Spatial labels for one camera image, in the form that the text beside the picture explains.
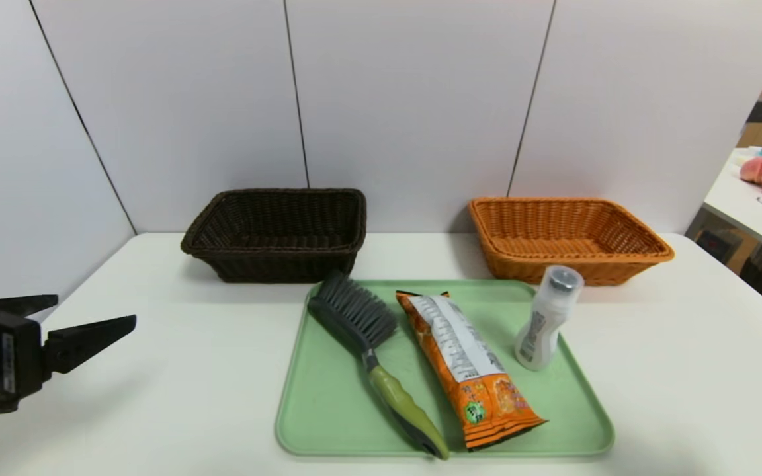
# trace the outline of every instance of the table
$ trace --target table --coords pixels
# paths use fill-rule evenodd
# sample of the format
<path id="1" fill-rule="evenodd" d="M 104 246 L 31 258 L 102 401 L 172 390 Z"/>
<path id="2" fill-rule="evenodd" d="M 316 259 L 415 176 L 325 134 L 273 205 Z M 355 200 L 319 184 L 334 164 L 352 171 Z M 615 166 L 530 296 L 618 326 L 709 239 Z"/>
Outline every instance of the table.
<path id="1" fill-rule="evenodd" d="M 757 201 L 762 196 L 762 187 L 740 180 L 738 159 L 754 157 L 759 147 L 738 148 L 732 151 L 728 162 L 716 178 L 713 187 L 704 199 L 704 210 L 726 220 L 726 222 L 748 232 L 762 243 L 762 204 Z M 702 222 L 701 217 L 693 221 L 687 236 L 695 236 Z"/>
<path id="2" fill-rule="evenodd" d="M 674 261 L 584 290 L 564 327 L 616 427 L 609 453 L 447 463 L 282 450 L 275 415 L 311 286 L 221 283 L 182 254 L 181 236 L 133 238 L 46 320 L 139 317 L 131 335 L 0 415 L 0 475 L 762 474 L 762 297 L 683 236 L 662 235 Z M 370 234 L 353 276 L 489 272 L 475 235 Z"/>

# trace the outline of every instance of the brush bristles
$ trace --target brush bristles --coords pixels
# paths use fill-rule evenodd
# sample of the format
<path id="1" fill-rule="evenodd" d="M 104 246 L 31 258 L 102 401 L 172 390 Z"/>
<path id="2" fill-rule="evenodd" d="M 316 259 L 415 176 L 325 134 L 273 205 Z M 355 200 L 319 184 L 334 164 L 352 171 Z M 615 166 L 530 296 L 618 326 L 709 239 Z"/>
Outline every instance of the brush bristles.
<path id="1" fill-rule="evenodd" d="M 393 335 L 398 325 L 396 316 L 378 296 L 339 272 L 329 275 L 317 297 L 327 301 L 359 329 L 372 348 Z"/>

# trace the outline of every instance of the cleaning brush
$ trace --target cleaning brush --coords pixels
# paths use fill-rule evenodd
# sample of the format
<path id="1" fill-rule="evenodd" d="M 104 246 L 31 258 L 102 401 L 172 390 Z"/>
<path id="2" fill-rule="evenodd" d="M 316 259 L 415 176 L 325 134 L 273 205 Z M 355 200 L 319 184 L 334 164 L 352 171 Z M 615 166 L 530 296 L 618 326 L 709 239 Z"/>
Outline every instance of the cleaning brush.
<path id="1" fill-rule="evenodd" d="M 372 386 L 394 419 L 420 449 L 448 459 L 448 446 L 423 409 L 375 355 L 398 327 L 390 308 L 355 281 L 333 271 L 308 302 L 308 310 L 345 347 L 363 359 Z"/>

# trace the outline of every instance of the white wall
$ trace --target white wall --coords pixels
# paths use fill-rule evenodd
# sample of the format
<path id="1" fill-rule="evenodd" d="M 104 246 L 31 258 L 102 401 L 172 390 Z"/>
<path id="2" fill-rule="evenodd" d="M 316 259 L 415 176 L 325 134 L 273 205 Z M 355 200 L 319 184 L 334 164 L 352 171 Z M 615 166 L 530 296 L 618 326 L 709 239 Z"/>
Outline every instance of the white wall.
<path id="1" fill-rule="evenodd" d="M 34 6 L 138 232 L 185 230 L 223 190 L 308 184 L 282 0 Z"/>
<path id="2" fill-rule="evenodd" d="M 312 187 L 370 231 L 471 226 L 507 193 L 552 0 L 288 0 Z"/>
<path id="3" fill-rule="evenodd" d="M 684 232 L 761 90 L 760 0 L 558 0 L 511 195 Z"/>
<path id="4" fill-rule="evenodd" d="M 0 0 L 0 296 L 66 295 L 131 236 L 30 4 Z"/>

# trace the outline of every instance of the snack bag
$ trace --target snack bag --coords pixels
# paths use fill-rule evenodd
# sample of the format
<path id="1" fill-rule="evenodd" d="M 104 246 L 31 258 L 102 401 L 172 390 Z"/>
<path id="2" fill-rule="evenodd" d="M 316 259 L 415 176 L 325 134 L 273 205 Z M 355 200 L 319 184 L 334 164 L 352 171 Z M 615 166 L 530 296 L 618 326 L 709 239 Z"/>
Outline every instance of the snack bag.
<path id="1" fill-rule="evenodd" d="M 448 293 L 396 292 L 474 452 L 544 424 Z"/>

